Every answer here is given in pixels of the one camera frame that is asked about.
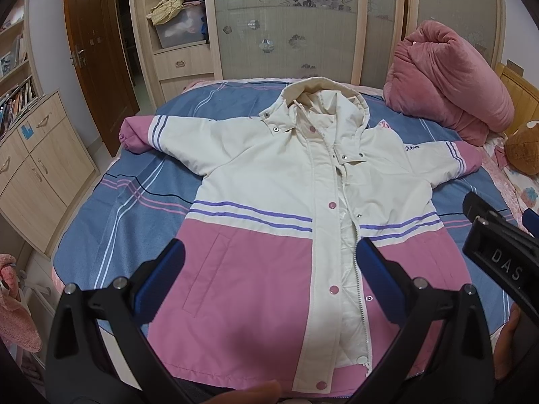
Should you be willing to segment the person's right hand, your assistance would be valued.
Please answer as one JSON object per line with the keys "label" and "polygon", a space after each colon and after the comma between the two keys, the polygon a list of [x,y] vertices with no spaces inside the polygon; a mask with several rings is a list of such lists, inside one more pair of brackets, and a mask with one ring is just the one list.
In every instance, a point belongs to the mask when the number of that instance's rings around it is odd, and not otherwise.
{"label": "person's right hand", "polygon": [[508,322],[502,327],[493,351],[494,376],[501,380],[508,375],[512,367],[512,341],[518,327],[521,309],[513,303]]}

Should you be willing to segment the person's left hand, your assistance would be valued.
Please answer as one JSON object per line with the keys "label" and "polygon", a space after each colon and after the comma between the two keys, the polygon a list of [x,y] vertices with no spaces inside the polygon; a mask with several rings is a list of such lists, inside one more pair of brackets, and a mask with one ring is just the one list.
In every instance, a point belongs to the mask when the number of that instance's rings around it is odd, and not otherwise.
{"label": "person's left hand", "polygon": [[272,380],[247,390],[219,394],[204,404],[275,404],[280,397],[281,384]]}

